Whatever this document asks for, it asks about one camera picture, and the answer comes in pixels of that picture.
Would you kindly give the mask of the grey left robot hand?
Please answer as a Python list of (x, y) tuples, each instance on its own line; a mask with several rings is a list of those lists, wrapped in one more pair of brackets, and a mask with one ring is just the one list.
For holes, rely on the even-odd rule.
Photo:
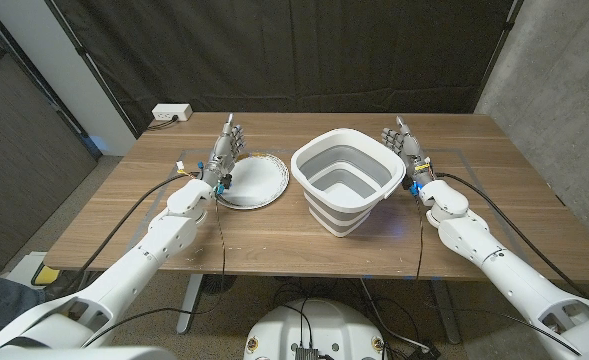
[(210, 152), (208, 162), (201, 170), (201, 180), (213, 186), (217, 194), (229, 189), (232, 182), (231, 171), (244, 147), (243, 129), (234, 124), (234, 114), (230, 113)]

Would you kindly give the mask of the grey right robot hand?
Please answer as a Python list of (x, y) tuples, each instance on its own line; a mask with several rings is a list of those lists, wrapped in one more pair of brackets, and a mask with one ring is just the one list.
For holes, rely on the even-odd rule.
[(413, 196), (418, 196), (427, 183), (435, 180), (431, 159), (425, 155), (402, 116), (396, 117), (396, 123), (398, 131), (390, 128), (382, 130), (382, 143), (405, 164), (406, 174), (401, 182), (403, 188)]

